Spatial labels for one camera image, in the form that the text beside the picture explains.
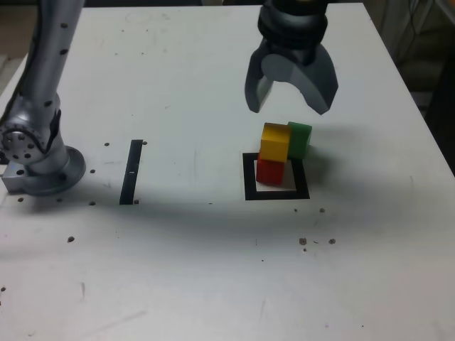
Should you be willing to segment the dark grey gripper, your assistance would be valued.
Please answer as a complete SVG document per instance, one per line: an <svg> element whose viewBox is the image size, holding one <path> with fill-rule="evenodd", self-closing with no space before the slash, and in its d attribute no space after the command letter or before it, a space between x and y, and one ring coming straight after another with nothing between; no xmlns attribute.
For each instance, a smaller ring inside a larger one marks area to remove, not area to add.
<svg viewBox="0 0 455 341"><path fill-rule="evenodd" d="M338 90L333 62L320 43L289 48L263 38L251 55L245 80L245 99L250 111L259 113L273 82L293 85L320 115L331 108Z"/></svg>

